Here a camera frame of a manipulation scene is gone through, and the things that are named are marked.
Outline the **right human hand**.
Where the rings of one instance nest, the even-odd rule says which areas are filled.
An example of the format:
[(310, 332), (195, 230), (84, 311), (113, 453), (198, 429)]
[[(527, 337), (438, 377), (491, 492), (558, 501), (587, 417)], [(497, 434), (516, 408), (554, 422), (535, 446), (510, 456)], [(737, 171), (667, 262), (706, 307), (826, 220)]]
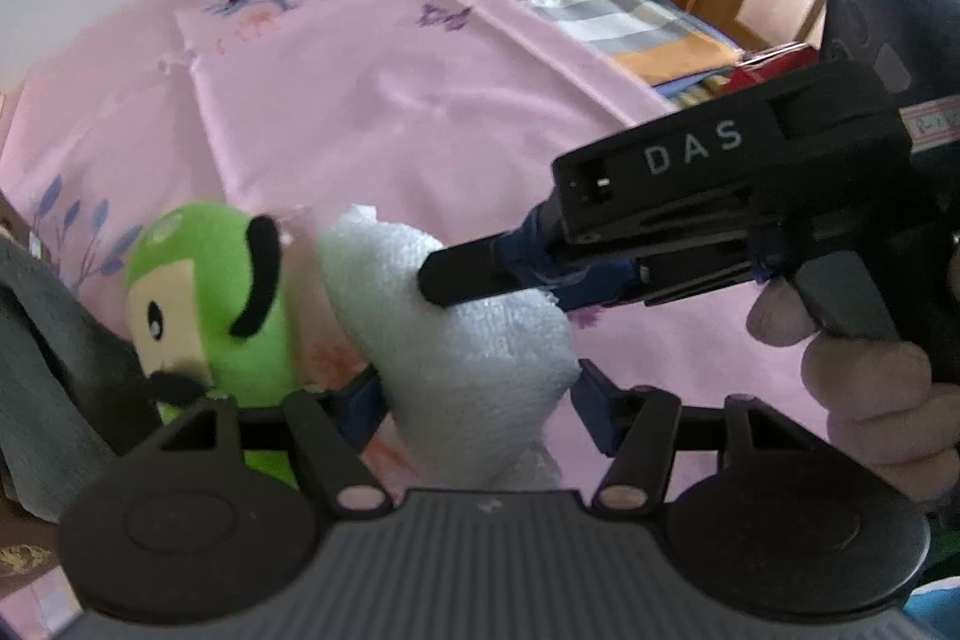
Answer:
[(768, 346), (804, 344), (802, 383), (841, 452), (914, 502), (935, 507), (957, 494), (958, 388), (932, 380), (921, 347), (823, 333), (784, 281), (766, 284), (747, 331)]

